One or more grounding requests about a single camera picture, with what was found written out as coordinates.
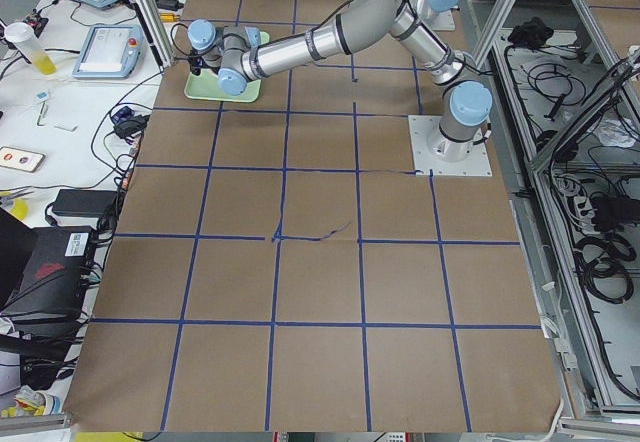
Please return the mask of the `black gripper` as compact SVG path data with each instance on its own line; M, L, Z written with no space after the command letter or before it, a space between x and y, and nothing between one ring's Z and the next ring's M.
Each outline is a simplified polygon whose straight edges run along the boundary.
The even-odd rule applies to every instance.
M190 73L193 75L200 75L203 68L206 67L202 54L192 49L188 55L188 62L190 67Z

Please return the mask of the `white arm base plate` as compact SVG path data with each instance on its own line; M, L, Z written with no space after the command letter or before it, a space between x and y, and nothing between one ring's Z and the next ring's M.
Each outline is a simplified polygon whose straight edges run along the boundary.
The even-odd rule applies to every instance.
M437 32L453 32L456 29L452 10L446 10L443 12L431 11L425 24L431 30Z
M467 142L453 142L440 132L440 116L409 115L413 171L419 176L491 177L480 128Z

